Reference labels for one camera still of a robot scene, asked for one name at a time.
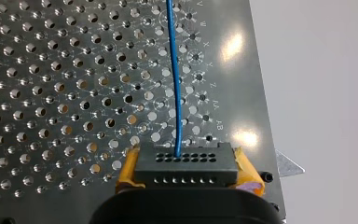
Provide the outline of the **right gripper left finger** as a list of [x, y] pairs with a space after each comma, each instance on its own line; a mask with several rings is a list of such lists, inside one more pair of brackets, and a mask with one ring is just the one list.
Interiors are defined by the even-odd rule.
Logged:
[[132, 147], [127, 150], [126, 160], [121, 167], [116, 182], [116, 193], [125, 189], [144, 189], [145, 183], [137, 183], [134, 179], [134, 171], [140, 153], [139, 147]]

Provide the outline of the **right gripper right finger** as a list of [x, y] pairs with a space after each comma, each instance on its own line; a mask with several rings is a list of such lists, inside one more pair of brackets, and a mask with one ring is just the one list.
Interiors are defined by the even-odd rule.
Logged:
[[237, 181], [231, 185], [232, 189], [251, 192], [257, 196], [265, 193], [265, 183], [253, 164], [247, 158], [241, 147], [234, 149], [235, 162], [238, 167]]

